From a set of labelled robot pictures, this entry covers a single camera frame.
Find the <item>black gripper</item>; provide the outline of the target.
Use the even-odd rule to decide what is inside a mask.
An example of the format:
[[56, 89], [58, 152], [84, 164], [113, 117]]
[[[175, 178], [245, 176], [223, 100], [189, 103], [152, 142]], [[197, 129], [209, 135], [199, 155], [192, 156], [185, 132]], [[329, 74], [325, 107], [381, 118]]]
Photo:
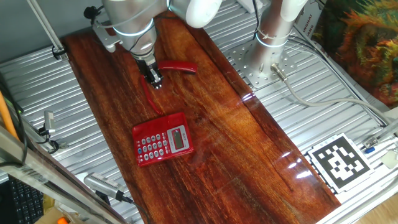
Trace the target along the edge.
[[148, 85], [152, 85], [155, 89], [162, 87], [163, 76], [159, 73], [158, 68], [154, 68], [156, 64], [154, 56], [136, 59], [136, 63], [139, 67], [139, 71], [143, 74], [141, 76], [142, 81], [146, 82]]

